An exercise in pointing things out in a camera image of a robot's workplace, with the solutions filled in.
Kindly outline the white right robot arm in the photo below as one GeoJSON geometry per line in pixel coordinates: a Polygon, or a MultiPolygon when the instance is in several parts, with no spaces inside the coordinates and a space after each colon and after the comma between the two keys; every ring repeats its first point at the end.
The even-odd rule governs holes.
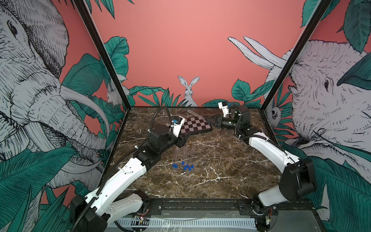
{"type": "Polygon", "coordinates": [[[215,127],[232,129],[235,136],[258,150],[281,172],[277,186],[254,196],[252,205],[257,214],[271,206],[283,202],[297,202],[317,189],[314,163],[291,154],[271,140],[264,132],[252,126],[250,110],[243,105],[220,101],[221,115],[207,118],[215,127]]]}

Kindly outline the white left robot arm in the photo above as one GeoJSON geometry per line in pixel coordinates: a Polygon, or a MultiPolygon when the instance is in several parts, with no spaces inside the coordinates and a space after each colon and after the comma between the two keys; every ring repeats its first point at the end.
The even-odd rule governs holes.
{"type": "Polygon", "coordinates": [[[159,124],[153,126],[147,139],[130,152],[132,158],[122,168],[114,168],[116,173],[111,178],[86,196],[74,197],[71,201],[71,231],[103,232],[108,225],[126,215],[149,212],[149,197],[144,193],[135,191],[121,200],[117,200],[117,197],[159,162],[163,152],[173,145],[183,146],[186,141],[181,134],[184,121],[184,118],[179,118],[174,119],[169,127],[159,124]]]}

